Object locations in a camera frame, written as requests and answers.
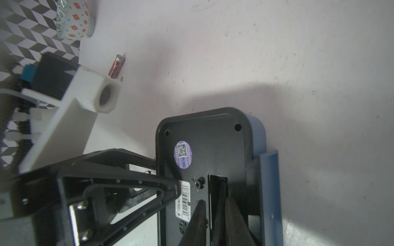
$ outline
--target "white floor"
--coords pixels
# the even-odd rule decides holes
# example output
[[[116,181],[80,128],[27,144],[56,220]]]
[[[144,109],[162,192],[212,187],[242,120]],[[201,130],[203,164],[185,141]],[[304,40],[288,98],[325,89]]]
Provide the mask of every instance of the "white floor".
[[[126,62],[86,152],[155,156],[166,117],[225,106],[280,155],[284,241],[392,245],[394,1],[94,1],[80,63]],[[118,245],[156,245],[152,217]]]

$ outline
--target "metal screw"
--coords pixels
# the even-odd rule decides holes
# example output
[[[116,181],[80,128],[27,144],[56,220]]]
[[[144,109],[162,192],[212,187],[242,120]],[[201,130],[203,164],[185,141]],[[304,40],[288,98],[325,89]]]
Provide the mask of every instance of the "metal screw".
[[[78,210],[84,210],[87,208],[87,205],[89,204],[89,202],[87,200],[83,200],[81,202],[78,202],[75,204],[76,209]]]
[[[197,192],[199,189],[204,188],[204,185],[205,185],[205,179],[203,177],[194,181],[194,186],[195,186]]]
[[[27,198],[23,198],[22,199],[22,204],[23,205],[27,205],[29,203],[29,199],[27,199]]]
[[[83,231],[80,235],[80,240],[83,242],[86,242],[90,239],[90,237],[92,236],[93,232],[92,230],[88,229],[86,231]]]

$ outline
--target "screw hole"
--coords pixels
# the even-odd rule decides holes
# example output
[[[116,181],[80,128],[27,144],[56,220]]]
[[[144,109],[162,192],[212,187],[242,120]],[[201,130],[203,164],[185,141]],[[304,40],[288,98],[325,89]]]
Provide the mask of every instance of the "screw hole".
[[[235,125],[235,130],[236,130],[236,131],[240,131],[241,129],[242,129],[241,124],[236,124],[236,125]]]
[[[98,100],[100,106],[103,106],[104,104],[106,104],[110,100],[110,97],[111,97],[111,88],[107,85],[102,90],[100,98]]]

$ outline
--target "barcode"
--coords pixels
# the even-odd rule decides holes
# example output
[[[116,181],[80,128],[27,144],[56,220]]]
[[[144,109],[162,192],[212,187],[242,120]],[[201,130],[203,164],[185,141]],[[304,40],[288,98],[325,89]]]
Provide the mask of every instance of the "barcode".
[[[186,148],[186,143],[178,144],[177,149],[178,149],[178,157],[179,158],[188,156],[188,150]]]
[[[188,209],[189,201],[189,188],[186,185],[182,185],[182,214],[190,216]]]
[[[190,222],[191,215],[191,193],[190,193],[190,183],[179,180],[180,182],[180,196],[177,198],[175,202],[175,216],[184,220],[186,222]]]

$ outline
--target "battery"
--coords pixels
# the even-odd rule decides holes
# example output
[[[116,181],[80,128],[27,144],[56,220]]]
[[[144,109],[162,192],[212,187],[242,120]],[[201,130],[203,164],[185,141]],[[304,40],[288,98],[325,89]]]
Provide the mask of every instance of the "battery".
[[[116,77],[118,77],[118,74],[119,74],[124,62],[125,62],[125,58],[123,56],[116,55],[116,59],[112,64],[110,72],[108,73],[108,76],[111,79],[116,79]]]

